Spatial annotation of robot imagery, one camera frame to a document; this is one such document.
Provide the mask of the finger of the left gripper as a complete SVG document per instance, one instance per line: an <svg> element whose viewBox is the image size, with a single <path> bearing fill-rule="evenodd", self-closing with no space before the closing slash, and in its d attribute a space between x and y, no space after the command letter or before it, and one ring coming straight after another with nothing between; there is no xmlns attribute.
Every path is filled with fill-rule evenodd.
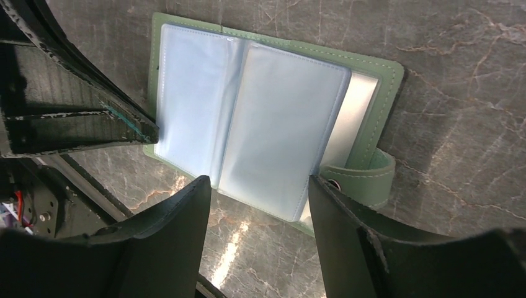
<svg viewBox="0 0 526 298"><path fill-rule="evenodd" d="M9 1L8 16L44 54L96 90L98 102L132 125L155 128L154 119L71 43L46 1Z"/></svg>
<svg viewBox="0 0 526 298"><path fill-rule="evenodd" d="M23 158L154 144L97 101L96 90L37 48L1 9L1 156Z"/></svg>

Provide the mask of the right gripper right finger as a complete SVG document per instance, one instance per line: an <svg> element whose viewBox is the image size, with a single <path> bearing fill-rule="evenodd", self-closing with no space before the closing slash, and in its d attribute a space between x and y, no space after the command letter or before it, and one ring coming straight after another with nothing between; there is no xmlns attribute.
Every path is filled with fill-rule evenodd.
<svg viewBox="0 0 526 298"><path fill-rule="evenodd" d="M449 237L388 218L317 176L310 210L328 297L463 297Z"/></svg>

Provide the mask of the green card holder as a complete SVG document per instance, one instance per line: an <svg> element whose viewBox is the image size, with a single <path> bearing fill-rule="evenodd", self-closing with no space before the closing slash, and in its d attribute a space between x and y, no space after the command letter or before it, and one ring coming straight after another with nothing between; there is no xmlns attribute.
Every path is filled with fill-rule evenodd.
<svg viewBox="0 0 526 298"><path fill-rule="evenodd" d="M152 34L148 156L306 233L311 175L387 203L396 163L377 144L400 63L158 12Z"/></svg>

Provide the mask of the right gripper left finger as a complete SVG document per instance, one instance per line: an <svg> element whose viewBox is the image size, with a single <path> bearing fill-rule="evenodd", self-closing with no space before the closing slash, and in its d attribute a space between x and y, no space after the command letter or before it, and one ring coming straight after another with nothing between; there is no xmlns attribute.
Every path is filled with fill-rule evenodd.
<svg viewBox="0 0 526 298"><path fill-rule="evenodd" d="M92 235L77 249L66 297L193 297L210 212L199 176L168 199Z"/></svg>

